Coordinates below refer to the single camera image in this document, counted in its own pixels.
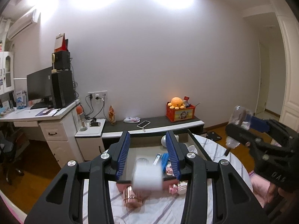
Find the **person's right hand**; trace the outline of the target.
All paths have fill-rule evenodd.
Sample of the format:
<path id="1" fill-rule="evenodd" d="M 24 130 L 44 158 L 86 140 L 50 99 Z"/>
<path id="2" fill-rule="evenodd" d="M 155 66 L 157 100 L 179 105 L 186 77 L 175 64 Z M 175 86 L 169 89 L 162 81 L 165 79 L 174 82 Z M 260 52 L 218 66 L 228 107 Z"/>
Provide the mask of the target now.
<path id="1" fill-rule="evenodd" d="M 270 183 L 270 186 L 266 194 L 266 201 L 268 203 L 272 202 L 276 191 L 280 196 L 282 196 L 286 200 L 287 205 L 290 205 L 292 202 L 298 200 L 298 191 L 293 191 L 292 193 L 286 192 L 282 188 L 277 187 L 275 184 Z"/>

